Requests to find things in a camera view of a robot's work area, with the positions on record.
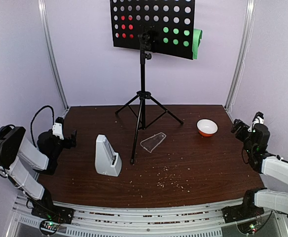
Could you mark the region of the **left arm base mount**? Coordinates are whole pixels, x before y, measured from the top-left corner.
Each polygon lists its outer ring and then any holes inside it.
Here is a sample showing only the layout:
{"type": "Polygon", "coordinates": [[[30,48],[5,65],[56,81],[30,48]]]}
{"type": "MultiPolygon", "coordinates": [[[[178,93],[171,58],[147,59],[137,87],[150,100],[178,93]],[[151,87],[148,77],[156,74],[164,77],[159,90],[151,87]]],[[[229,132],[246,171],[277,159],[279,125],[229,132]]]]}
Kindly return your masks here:
{"type": "Polygon", "coordinates": [[[31,214],[42,219],[53,221],[58,224],[71,224],[74,215],[74,209],[56,206],[56,211],[51,212],[39,207],[32,209],[31,214]]]}

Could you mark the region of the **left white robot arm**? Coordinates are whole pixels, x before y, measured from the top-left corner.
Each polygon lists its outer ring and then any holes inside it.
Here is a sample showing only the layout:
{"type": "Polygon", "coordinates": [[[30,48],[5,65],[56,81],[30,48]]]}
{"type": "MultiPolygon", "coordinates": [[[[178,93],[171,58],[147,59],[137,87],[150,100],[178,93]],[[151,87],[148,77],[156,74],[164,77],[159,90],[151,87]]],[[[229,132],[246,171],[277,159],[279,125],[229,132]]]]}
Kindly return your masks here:
{"type": "Polygon", "coordinates": [[[37,146],[26,138],[25,132],[24,127],[12,124],[0,128],[0,176],[22,190],[46,219],[53,219],[57,206],[53,204],[51,193],[34,179],[23,162],[37,173],[54,175],[63,149],[76,147],[77,132],[64,138],[53,128],[39,135],[37,146]]]}

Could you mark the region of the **grey metronome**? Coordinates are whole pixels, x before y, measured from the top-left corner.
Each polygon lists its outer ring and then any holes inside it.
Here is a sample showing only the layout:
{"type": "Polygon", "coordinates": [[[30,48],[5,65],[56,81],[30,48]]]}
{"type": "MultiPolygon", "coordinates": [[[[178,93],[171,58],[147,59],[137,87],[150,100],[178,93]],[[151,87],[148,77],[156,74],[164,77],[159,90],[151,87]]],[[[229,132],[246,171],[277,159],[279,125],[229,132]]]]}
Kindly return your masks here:
{"type": "Polygon", "coordinates": [[[105,135],[96,139],[95,169],[98,174],[118,177],[122,169],[122,160],[115,152],[105,135]]]}

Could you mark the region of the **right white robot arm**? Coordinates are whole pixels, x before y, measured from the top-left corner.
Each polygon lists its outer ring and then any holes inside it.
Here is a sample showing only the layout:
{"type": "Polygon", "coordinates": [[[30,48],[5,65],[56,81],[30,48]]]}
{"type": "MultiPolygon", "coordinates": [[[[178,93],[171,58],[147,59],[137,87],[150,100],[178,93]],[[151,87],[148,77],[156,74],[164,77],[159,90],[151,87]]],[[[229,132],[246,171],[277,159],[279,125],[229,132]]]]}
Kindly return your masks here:
{"type": "MultiPolygon", "coordinates": [[[[288,161],[267,151],[270,132],[263,124],[263,118],[255,118],[252,125],[236,119],[231,132],[243,143],[243,150],[248,156],[247,164],[255,172],[288,185],[288,161]]],[[[258,208],[268,208],[288,215],[288,193],[267,188],[246,191],[243,204],[239,207],[239,214],[249,218],[258,208]]]]}

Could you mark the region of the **clear plastic metronome cover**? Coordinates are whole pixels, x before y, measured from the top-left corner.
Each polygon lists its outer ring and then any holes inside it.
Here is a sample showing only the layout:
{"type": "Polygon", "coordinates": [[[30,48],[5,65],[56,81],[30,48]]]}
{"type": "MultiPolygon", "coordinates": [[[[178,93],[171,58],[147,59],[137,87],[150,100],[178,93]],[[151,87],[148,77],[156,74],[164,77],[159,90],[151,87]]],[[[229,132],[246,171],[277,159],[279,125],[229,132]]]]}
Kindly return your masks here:
{"type": "Polygon", "coordinates": [[[154,134],[153,136],[146,138],[140,142],[140,146],[149,153],[152,153],[167,137],[163,132],[154,134]]]}

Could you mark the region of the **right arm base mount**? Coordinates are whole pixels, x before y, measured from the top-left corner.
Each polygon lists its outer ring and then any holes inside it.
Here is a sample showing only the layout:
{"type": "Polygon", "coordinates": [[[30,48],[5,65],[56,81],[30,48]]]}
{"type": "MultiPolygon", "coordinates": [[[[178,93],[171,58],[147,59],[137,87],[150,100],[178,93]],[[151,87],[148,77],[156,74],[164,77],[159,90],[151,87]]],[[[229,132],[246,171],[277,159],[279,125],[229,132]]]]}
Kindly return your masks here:
{"type": "Polygon", "coordinates": [[[238,222],[264,214],[264,209],[262,207],[245,206],[242,204],[227,206],[221,211],[225,223],[238,222]]]}

